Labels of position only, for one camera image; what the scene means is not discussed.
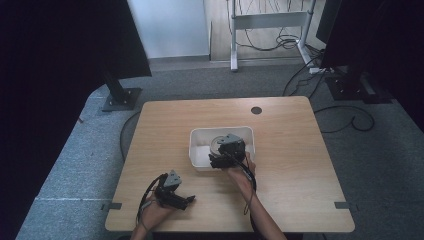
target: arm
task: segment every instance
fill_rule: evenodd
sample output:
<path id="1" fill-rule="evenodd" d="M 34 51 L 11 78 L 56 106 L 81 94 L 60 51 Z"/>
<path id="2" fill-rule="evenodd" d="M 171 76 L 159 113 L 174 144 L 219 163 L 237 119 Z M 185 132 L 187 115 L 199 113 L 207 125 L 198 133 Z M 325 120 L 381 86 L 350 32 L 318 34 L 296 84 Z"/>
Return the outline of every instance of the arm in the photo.
<path id="1" fill-rule="evenodd" d="M 147 206 L 141 215 L 140 222 L 134 228 L 131 235 L 131 240 L 143 240 L 146 238 L 147 233 L 161 222 L 163 222 L 169 215 L 171 215 L 176 209 L 163 206 L 161 207 L 158 202 L 154 200 L 154 194 L 150 195 L 146 200 L 152 201 Z"/>
<path id="2" fill-rule="evenodd" d="M 250 160 L 250 154 L 246 152 L 247 159 L 243 161 L 246 166 L 249 166 L 249 169 L 255 173 L 256 165 Z M 244 200 L 249 204 L 249 209 L 253 221 L 255 222 L 257 228 L 261 234 L 269 240 L 273 239 L 286 239 L 283 232 L 280 230 L 278 225 L 266 211 L 262 203 L 259 201 L 258 196 L 255 191 L 253 191 L 252 184 L 247 179 L 246 175 L 240 168 L 228 168 L 223 169 L 227 173 L 231 181 L 241 192 Z"/>

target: table hole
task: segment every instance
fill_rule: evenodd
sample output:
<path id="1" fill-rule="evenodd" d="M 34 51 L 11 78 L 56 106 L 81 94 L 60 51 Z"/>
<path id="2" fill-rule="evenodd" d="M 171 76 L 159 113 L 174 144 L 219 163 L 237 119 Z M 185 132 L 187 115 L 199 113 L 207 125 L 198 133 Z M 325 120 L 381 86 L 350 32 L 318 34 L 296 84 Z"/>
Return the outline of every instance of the table hole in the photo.
<path id="1" fill-rule="evenodd" d="M 259 115 L 262 113 L 262 108 L 260 107 L 252 107 L 252 109 L 250 110 L 253 114 L 255 115 Z"/>

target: forearm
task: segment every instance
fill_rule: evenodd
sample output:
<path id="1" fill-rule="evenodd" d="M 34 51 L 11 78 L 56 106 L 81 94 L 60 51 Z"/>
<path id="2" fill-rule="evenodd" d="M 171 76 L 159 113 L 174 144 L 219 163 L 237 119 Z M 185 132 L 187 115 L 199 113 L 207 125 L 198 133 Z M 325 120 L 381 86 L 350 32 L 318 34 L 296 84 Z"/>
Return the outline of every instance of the forearm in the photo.
<path id="1" fill-rule="evenodd" d="M 275 223 L 274 219 L 272 219 L 262 203 L 259 201 L 256 193 L 253 193 L 253 196 L 251 197 L 249 210 L 256 227 L 266 239 L 286 239 L 277 223 Z"/>
<path id="2" fill-rule="evenodd" d="M 250 214 L 261 234 L 268 240 L 286 239 L 277 223 L 275 223 L 274 219 L 272 219 L 265 207 L 259 201 L 258 196 L 253 191 L 251 183 L 246 179 L 246 181 L 237 181 L 237 186 L 244 200 L 249 204 Z"/>
<path id="3" fill-rule="evenodd" d="M 144 229 L 144 227 L 139 224 L 134 228 L 134 231 L 131 235 L 131 240 L 144 240 L 147 236 L 147 231 Z"/>

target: metal frame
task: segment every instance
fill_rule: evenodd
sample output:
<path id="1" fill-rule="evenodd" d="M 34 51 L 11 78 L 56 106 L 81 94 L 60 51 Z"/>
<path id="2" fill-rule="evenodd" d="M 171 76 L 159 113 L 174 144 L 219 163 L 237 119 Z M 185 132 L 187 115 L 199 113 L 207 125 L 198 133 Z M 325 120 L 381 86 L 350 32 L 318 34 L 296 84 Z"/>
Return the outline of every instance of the metal frame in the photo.
<path id="1" fill-rule="evenodd" d="M 303 61 L 309 68 L 313 68 L 314 64 L 311 62 L 311 57 L 306 52 L 305 42 L 311 25 L 312 16 L 314 14 L 316 0 L 311 1 L 309 10 L 306 12 L 288 12 L 288 13 L 272 13 L 272 14 L 258 14 L 258 15 L 236 15 L 236 1 L 232 1 L 232 15 L 231 15 L 231 71 L 237 72 L 237 40 L 236 30 L 256 29 L 256 28 L 275 28 L 275 27 L 302 27 L 302 37 L 297 44 L 300 55 Z"/>

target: hand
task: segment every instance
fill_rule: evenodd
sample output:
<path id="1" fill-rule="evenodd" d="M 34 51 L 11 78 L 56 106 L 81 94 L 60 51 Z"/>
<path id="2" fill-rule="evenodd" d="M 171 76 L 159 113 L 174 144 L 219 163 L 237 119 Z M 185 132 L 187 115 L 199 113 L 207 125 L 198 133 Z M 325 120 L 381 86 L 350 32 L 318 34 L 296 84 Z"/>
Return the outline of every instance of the hand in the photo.
<path id="1" fill-rule="evenodd" d="M 255 175 L 256 164 L 250 160 L 249 152 L 246 152 L 246 158 L 243 160 L 243 164 L 249 168 L 253 175 Z M 251 195 L 252 184 L 240 167 L 224 168 L 222 171 L 227 173 L 230 180 L 236 185 L 243 196 Z"/>
<path id="2" fill-rule="evenodd" d="M 154 194 L 150 194 L 146 198 L 146 202 L 152 201 L 149 206 L 145 207 L 140 222 L 135 227 L 133 234 L 131 235 L 132 240 L 144 239 L 147 232 L 163 222 L 169 215 L 171 215 L 176 208 L 164 205 L 161 207 L 156 201 Z"/>

